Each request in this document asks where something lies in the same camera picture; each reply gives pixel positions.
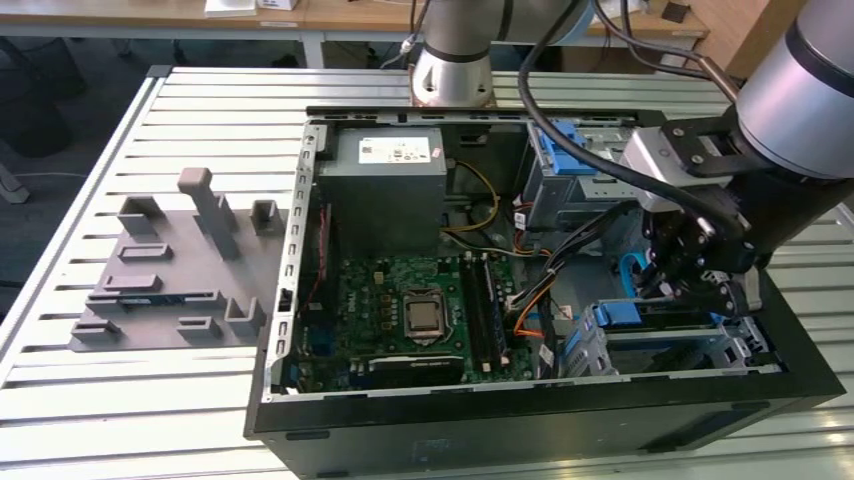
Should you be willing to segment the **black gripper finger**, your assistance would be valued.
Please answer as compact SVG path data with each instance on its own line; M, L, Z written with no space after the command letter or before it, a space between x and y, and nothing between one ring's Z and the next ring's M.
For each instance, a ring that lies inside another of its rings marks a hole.
M748 271L755 267L757 252L747 241L748 224L739 214L723 214L720 218L695 215L697 233L693 235L693 269L700 282L700 296L708 297L711 311L723 316L744 315L761 306L751 303L747 287Z
M639 296L644 299L668 295L696 283L707 248L707 234L695 219L680 211L643 215L643 237L648 240L648 265L639 277Z

